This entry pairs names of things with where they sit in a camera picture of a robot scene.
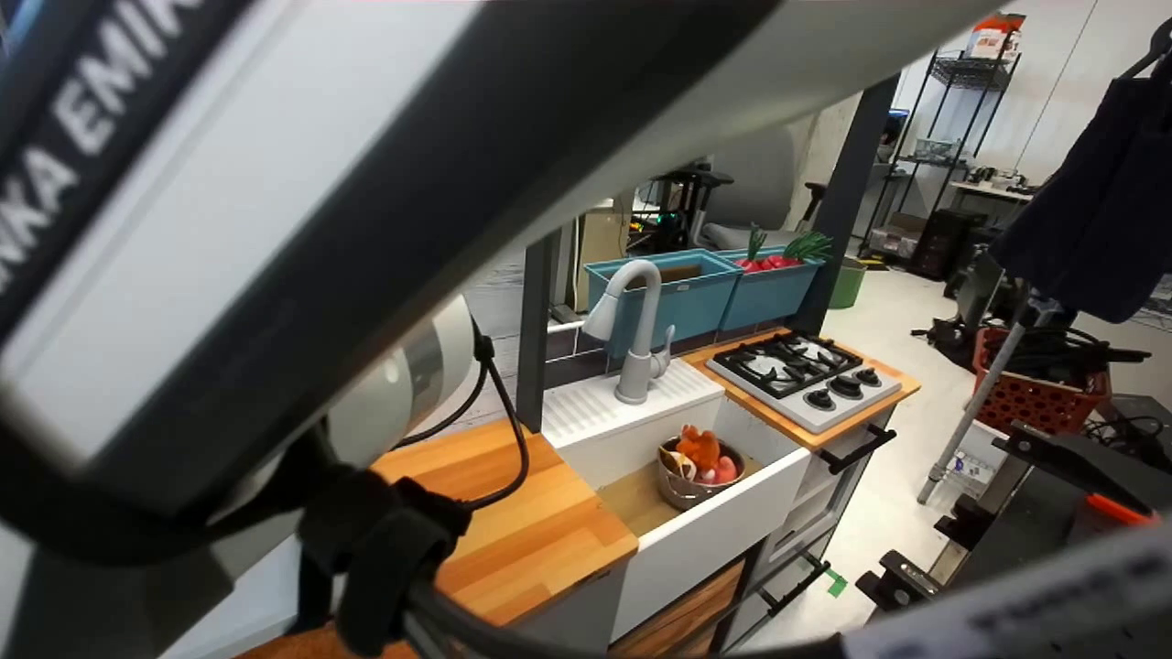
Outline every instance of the gas stove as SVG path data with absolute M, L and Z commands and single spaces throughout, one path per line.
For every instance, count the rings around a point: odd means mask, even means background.
M 834 348 L 834 340 L 792 332 L 718 352 L 709 365 L 811 434 L 824 434 L 899 393 L 899 382 Z

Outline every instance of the blue bin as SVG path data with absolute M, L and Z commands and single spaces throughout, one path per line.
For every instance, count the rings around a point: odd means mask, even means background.
M 728 318 L 722 332 L 781 321 L 786 314 L 800 314 L 819 263 L 800 263 L 786 270 L 764 270 L 764 276 L 740 276 L 740 286 L 731 288 Z
M 735 284 L 731 263 L 708 252 L 708 249 L 651 252 L 643 259 L 651 259 L 654 266 L 674 266 L 674 263 L 701 266 L 695 280 L 676 280 L 676 284 L 662 286 L 651 348 L 658 348 L 667 340 L 667 326 L 674 326 L 674 340 L 714 332 L 722 321 L 722 313 L 728 303 L 731 284 Z M 608 288 L 613 276 L 623 263 L 628 259 L 603 259 L 603 263 L 586 266 L 588 270 L 588 309 L 596 303 L 596 296 Z M 623 292 L 615 332 L 608 340 L 613 356 L 630 352 L 642 302 L 643 302 L 642 288 Z

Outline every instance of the faucet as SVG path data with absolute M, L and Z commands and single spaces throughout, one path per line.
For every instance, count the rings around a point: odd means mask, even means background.
M 623 373 L 615 386 L 615 401 L 628 407 L 642 407 L 651 393 L 651 386 L 662 379 L 667 364 L 670 364 L 670 340 L 674 340 L 674 326 L 667 326 L 667 348 L 651 352 L 651 331 L 654 331 L 654 314 L 658 314 L 658 288 L 662 288 L 662 276 L 651 259 L 630 259 L 623 263 L 608 288 L 601 292 L 601 302 L 588 309 L 582 332 L 608 340 L 615 332 L 615 314 L 618 314 L 618 296 L 630 286 L 630 280 L 643 280 L 643 309 L 636 314 L 636 331 L 635 331 L 635 343 L 623 358 Z

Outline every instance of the kitchen counter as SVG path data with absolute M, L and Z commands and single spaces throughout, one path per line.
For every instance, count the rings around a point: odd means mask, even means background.
M 494 628 L 558 602 L 596 572 L 635 554 L 635 535 L 613 515 L 592 486 L 559 453 L 527 434 L 527 484 L 471 515 L 469 535 L 442 561 L 435 585 Z M 516 473 L 510 420 L 491 420 L 457 435 L 403 447 L 375 462 L 386 480 L 419 480 L 452 500 L 481 500 Z M 270 641 L 250 659 L 344 659 L 333 630 Z
M 695 348 L 689 352 L 684 358 L 704 371 L 708 379 L 714 379 L 728 401 L 735 401 L 740 407 L 748 407 L 751 414 L 757 414 L 763 420 L 770 420 L 772 430 L 781 430 L 785 435 L 792 435 L 795 443 L 811 447 L 811 451 L 824 451 L 839 440 L 850 440 L 856 430 L 866 430 L 877 414 L 886 414 L 892 410 L 902 401 L 916 395 L 918 386 L 902 373 L 899 365 L 889 364 L 880 364 L 880 358 L 868 358 L 860 352 L 855 352 L 850 343 L 839 343 L 841 352 L 856 356 L 860 364 L 868 364 L 872 371 L 880 371 L 883 379 L 899 382 L 899 393 L 889 393 L 886 401 L 877 401 L 868 407 L 860 407 L 856 414 L 850 414 L 845 420 L 824 430 L 824 434 L 811 434 L 801 424 L 795 424 L 792 418 L 775 414 L 772 407 L 757 404 L 751 393 L 744 393 L 740 386 L 731 386 L 728 379 L 722 379 L 718 371 L 709 371 L 709 358 L 718 352 L 728 352 L 735 343 L 751 343 L 751 340 L 764 340 L 764 336 L 775 336 L 775 332 L 786 332 L 786 331 L 763 331 L 763 332 L 751 332 L 751 336 L 735 336 L 735 340 L 722 340 L 722 343 L 708 343 L 708 348 Z

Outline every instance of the bowl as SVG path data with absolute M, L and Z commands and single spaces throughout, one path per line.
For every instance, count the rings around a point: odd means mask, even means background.
M 735 480 L 731 480 L 731 484 L 695 484 L 695 480 L 684 480 L 684 476 L 676 476 L 674 470 L 667 470 L 667 465 L 658 462 L 658 453 L 654 453 L 654 490 L 658 490 L 658 500 L 670 501 L 674 511 L 692 511 L 692 507 L 701 507 L 704 500 L 714 500 L 714 493 L 735 486 L 735 484 L 744 480 L 744 457 L 740 457 L 728 443 L 722 443 L 722 453 L 728 453 L 731 465 L 735 465 Z

